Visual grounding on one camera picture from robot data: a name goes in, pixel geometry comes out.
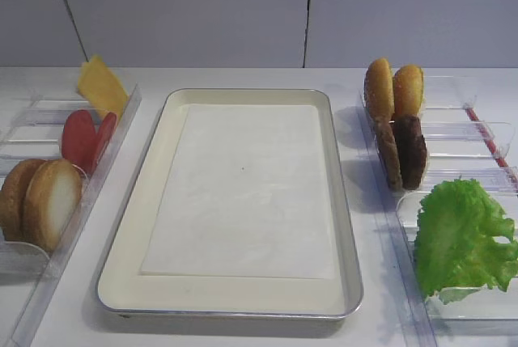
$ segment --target lettuce leaf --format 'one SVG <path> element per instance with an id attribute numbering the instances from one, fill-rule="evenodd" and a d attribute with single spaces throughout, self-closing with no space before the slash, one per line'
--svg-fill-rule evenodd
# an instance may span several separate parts
<path id="1" fill-rule="evenodd" d="M 414 259 L 423 294 L 432 296 L 448 287 L 496 286 L 507 291 L 518 273 L 515 224 L 476 180 L 444 181 L 421 206 Z M 505 237 L 508 243 L 498 243 L 495 237 Z M 449 291 L 443 294 L 444 302 L 475 291 Z"/>

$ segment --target cheese slice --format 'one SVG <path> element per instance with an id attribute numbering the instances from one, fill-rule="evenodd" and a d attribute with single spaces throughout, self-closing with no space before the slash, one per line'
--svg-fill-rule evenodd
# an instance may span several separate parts
<path id="1" fill-rule="evenodd" d="M 83 63 L 78 92 L 96 109 L 101 119 L 109 112 L 114 112 L 117 122 L 121 119 L 128 101 L 128 94 L 121 81 L 97 55 Z"/>

